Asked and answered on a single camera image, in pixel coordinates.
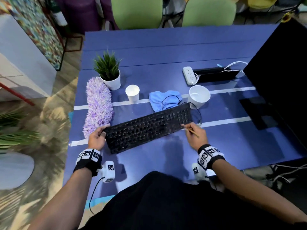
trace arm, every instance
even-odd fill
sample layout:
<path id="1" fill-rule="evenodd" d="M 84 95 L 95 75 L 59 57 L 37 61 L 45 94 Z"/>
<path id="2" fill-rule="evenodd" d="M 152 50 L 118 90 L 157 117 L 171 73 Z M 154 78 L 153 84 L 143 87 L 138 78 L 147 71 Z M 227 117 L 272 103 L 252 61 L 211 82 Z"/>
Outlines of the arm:
<path id="1" fill-rule="evenodd" d="M 90 135 L 88 148 L 99 151 L 102 149 L 105 144 L 105 127 L 97 128 Z M 76 170 L 62 189 L 44 206 L 28 230 L 78 229 L 91 179 L 92 172 L 88 168 Z"/>
<path id="2" fill-rule="evenodd" d="M 185 128 L 189 127 L 199 135 L 198 138 L 186 130 L 191 147 L 198 151 L 204 144 L 208 144 L 206 132 L 195 123 L 185 125 Z M 224 186 L 233 193 L 244 197 L 254 205 L 261 206 L 287 223 L 307 222 L 307 215 L 295 205 L 265 185 L 241 173 L 224 159 L 213 160 L 210 166 Z"/>

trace hand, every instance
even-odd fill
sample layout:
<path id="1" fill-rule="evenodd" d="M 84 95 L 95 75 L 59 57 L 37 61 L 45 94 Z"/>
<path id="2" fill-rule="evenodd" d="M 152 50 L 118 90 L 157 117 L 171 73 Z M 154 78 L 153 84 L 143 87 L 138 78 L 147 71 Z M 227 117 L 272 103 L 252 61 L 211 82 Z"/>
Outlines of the hand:
<path id="1" fill-rule="evenodd" d="M 200 126 L 198 126 L 197 124 L 192 122 L 192 123 L 189 123 L 189 124 L 186 124 L 186 125 L 182 124 L 182 126 L 185 127 L 185 133 L 187 135 L 188 142 L 189 142 L 190 146 L 195 149 L 195 151 L 198 151 L 198 149 L 201 146 L 208 143 L 206 131 L 204 129 L 200 128 Z M 197 135 L 199 135 L 199 137 L 197 137 L 195 134 L 191 133 L 188 130 L 188 128 L 193 130 Z"/>
<path id="2" fill-rule="evenodd" d="M 110 124 L 98 127 L 93 133 L 90 134 L 88 138 L 88 148 L 93 148 L 100 151 L 104 147 L 106 142 L 106 133 L 103 130 L 109 126 Z"/>

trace person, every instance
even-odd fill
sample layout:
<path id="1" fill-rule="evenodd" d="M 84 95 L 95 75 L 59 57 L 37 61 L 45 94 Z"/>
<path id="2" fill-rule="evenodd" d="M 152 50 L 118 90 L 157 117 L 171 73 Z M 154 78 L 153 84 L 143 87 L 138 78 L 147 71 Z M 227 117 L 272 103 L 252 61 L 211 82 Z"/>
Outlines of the person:
<path id="1" fill-rule="evenodd" d="M 88 147 L 100 151 L 105 145 L 106 126 L 99 127 Z M 197 185 L 183 183 L 159 172 L 150 172 L 136 184 L 114 196 L 102 211 L 82 228 L 87 229 L 226 229 L 294 228 L 306 229 L 307 215 L 270 188 L 249 178 L 230 165 L 212 147 L 206 132 L 195 123 L 184 126 L 190 146 L 199 154 L 194 173 Z M 190 133 L 191 128 L 198 136 Z M 91 178 L 96 175 L 93 161 L 77 160 L 69 181 L 44 206 L 29 230 L 73 230 L 80 224 Z M 205 176 L 212 169 L 225 188 L 212 189 Z"/>

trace red pole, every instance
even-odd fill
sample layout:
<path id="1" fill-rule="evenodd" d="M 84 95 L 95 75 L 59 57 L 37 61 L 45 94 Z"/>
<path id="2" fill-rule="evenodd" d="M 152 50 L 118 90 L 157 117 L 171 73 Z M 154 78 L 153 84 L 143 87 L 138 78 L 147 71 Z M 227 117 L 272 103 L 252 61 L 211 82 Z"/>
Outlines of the red pole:
<path id="1" fill-rule="evenodd" d="M 16 97 L 24 100 L 26 103 L 30 104 L 31 106 L 35 106 L 35 104 L 33 102 L 31 102 L 30 100 L 26 99 L 24 96 L 22 96 L 20 93 L 15 92 L 14 90 L 10 89 L 9 87 L 3 85 L 0 82 L 0 87 L 2 87 L 3 89 L 9 91 L 12 95 L 15 95 Z"/>

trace purple duster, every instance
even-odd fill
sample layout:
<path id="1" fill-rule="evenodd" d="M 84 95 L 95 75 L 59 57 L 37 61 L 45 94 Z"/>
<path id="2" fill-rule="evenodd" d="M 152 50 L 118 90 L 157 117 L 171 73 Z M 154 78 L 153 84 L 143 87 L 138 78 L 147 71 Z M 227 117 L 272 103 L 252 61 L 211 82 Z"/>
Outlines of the purple duster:
<path id="1" fill-rule="evenodd" d="M 111 92 L 100 77 L 91 78 L 86 86 L 88 112 L 83 126 L 86 139 L 96 128 L 111 122 L 113 106 Z"/>

